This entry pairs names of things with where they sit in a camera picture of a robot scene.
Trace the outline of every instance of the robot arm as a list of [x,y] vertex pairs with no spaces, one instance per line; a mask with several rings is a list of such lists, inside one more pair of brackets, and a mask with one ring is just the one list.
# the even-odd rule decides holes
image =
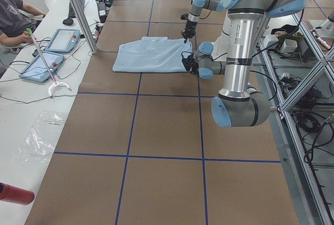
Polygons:
[[294,14],[301,11],[305,3],[306,0],[222,0],[231,19],[226,62],[212,60],[213,46],[209,42],[202,43],[194,56],[200,78],[224,74],[223,87],[211,103],[217,125],[255,126],[267,119],[270,111],[267,98],[248,83],[257,26],[264,16],[274,18]]
[[196,26],[202,9],[223,11],[222,0],[193,0],[192,8],[188,15],[186,28],[181,32],[184,39],[192,38],[196,34]]

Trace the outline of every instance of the person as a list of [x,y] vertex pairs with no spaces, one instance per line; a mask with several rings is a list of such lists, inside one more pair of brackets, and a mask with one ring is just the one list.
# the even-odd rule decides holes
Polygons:
[[19,9],[34,16],[45,16],[45,13],[23,0],[0,0],[0,43],[2,45],[17,46],[32,42],[26,29],[35,31],[39,22],[21,14]]

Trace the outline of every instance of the computer mouse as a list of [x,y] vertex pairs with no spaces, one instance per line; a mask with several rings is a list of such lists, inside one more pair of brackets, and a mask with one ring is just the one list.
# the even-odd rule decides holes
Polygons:
[[71,26],[73,24],[73,19],[67,18],[67,19],[63,20],[63,24],[67,25],[67,26]]

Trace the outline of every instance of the tablet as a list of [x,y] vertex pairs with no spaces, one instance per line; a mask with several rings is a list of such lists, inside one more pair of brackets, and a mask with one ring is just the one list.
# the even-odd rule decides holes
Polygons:
[[78,29],[57,29],[45,50],[55,53],[69,53],[79,39],[80,30]]
[[[62,54],[52,53],[49,51],[42,51],[42,53],[52,73],[58,69],[65,58]],[[47,71],[41,56],[37,55],[35,59],[22,71],[22,73],[19,74],[19,77],[36,82],[45,82],[50,78],[50,74]]]

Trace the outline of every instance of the aluminum frame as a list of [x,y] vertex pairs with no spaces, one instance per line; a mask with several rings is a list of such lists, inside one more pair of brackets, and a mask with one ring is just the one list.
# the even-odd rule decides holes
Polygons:
[[90,51],[92,52],[92,54],[95,54],[98,50],[98,47],[90,31],[87,19],[84,14],[84,10],[82,9],[80,5],[79,0],[69,0],[69,1],[71,2],[73,6],[73,9],[78,19],[78,22],[80,24],[81,30],[84,33],[87,43],[89,45]]
[[[297,23],[300,22],[300,16],[298,14],[294,14],[293,16],[294,21]],[[266,20],[265,17],[261,21],[262,25],[259,25],[258,34],[261,32],[263,25],[265,24]],[[309,185],[309,188],[311,190],[313,199],[315,201],[318,213],[321,217],[321,221],[324,225],[332,225],[331,218],[329,217],[329,214],[327,213],[326,206],[323,202],[323,199],[321,197],[320,191],[317,186],[317,180],[315,179],[313,172],[309,165],[304,162],[304,149],[302,146],[302,141],[300,141],[300,138],[298,136],[295,122],[288,112],[288,110],[292,109],[295,104],[300,100],[300,98],[305,95],[310,88],[318,81],[318,79],[325,73],[332,85],[334,85],[334,68],[330,64],[331,61],[334,60],[334,49],[332,49],[328,54],[324,54],[322,49],[319,47],[318,43],[308,30],[308,28],[305,26],[303,22],[300,24],[300,32],[304,35],[305,40],[309,44],[312,51],[315,53],[316,58],[318,59],[318,63],[312,68],[311,72],[302,80],[301,83],[298,84],[298,86],[295,88],[295,90],[292,92],[291,95],[289,95],[286,99],[284,98],[280,88],[278,87],[278,100],[279,100],[279,108],[281,111],[281,118],[285,119],[290,131],[290,134],[293,139],[294,146],[296,148],[299,161],[301,163],[303,172],[306,176],[307,183]],[[260,49],[264,49],[264,44],[262,40],[259,38],[259,47]],[[266,52],[262,53],[266,66],[269,71],[270,77],[273,79],[273,81],[278,85],[278,81],[275,75],[274,68],[272,67],[272,64],[270,62],[270,58]]]

